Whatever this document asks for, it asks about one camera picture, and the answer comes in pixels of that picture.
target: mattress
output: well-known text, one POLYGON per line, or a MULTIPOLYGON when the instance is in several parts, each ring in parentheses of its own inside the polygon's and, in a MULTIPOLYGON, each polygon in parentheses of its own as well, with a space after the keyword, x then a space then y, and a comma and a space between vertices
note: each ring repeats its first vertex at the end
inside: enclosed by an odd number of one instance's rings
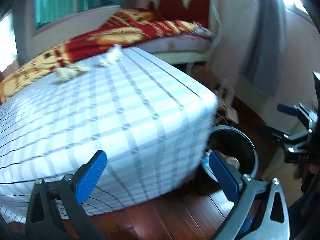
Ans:
POLYGON ((212 41, 203 37, 181 34, 173 37, 158 38, 136 45, 148 53, 165 53, 180 51, 196 51, 205 53, 210 48, 212 41))
MULTIPOLYGON (((0 106, 0 212, 25 222, 37 178, 75 173, 100 149, 108 164, 88 215, 142 203, 195 171, 217 99, 188 75, 135 47, 112 67, 83 60, 88 73, 59 82, 51 73, 0 106)), ((62 218, 68 218, 58 202, 62 218)))

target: wall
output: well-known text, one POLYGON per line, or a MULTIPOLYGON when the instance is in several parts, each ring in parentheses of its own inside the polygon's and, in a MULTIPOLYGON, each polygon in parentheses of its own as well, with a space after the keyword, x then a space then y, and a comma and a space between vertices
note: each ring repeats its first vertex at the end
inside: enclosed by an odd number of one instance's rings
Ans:
POLYGON ((310 106, 316 103, 313 71, 320 72, 320 35, 313 24, 292 11, 287 11, 287 33, 281 82, 274 98, 267 98, 246 82, 238 80, 237 96, 270 125, 291 131, 294 117, 276 110, 278 103, 310 106))
MULTIPOLYGON (((137 5, 143 7, 149 0, 138 0, 137 5)), ((109 6, 70 15, 61 21, 34 30, 34 0, 27 0, 25 10, 25 35, 27 53, 34 58, 48 48, 69 38, 92 31, 105 22, 120 7, 109 6)))
POLYGON ((249 46, 257 19, 256 0, 219 0, 218 11, 223 25, 222 39, 215 49, 212 70, 219 78, 236 84, 239 67, 249 46))

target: red and yellow blanket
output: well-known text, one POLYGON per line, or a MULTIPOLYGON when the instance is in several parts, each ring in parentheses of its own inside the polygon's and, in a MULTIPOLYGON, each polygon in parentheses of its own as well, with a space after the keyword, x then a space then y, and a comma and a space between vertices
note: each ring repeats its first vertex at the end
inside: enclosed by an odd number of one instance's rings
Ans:
POLYGON ((145 9, 122 9, 99 29, 67 40, 23 65, 0 83, 0 100, 5 102, 21 89, 49 74, 56 67, 65 67, 79 60, 101 54, 114 44, 122 47, 159 37, 189 32, 200 25, 184 21, 166 21, 159 14, 145 9))

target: black trash bin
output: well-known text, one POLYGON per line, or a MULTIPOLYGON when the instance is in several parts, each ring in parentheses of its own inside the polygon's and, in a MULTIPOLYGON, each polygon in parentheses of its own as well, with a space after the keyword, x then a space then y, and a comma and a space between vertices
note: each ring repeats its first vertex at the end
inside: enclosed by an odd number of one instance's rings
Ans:
MULTIPOLYGON (((220 125, 211 129, 207 149, 218 150, 225 155, 235 157, 240 163, 239 172, 255 177, 258 171, 258 156, 255 146, 250 139, 234 127, 220 125)), ((209 155, 205 154, 201 160, 204 171, 217 181, 209 167, 209 155)))

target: bolt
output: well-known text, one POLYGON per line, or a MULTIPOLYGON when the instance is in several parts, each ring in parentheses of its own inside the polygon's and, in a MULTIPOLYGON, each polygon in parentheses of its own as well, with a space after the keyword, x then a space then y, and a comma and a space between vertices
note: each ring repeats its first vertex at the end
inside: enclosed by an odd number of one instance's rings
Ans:
POLYGON ((42 183, 42 179, 41 179, 41 178, 36 179, 35 183, 36 183, 37 185, 40 185, 40 184, 42 183))
POLYGON ((72 180, 72 178, 73 178, 72 174, 67 174, 66 176, 64 176, 65 181, 70 181, 70 180, 72 180))
POLYGON ((252 178, 249 174, 244 174, 243 177, 247 180, 250 181, 252 178))
POLYGON ((274 179, 272 179, 272 183, 275 184, 275 185, 279 185, 280 181, 279 181, 279 179, 274 178, 274 179))

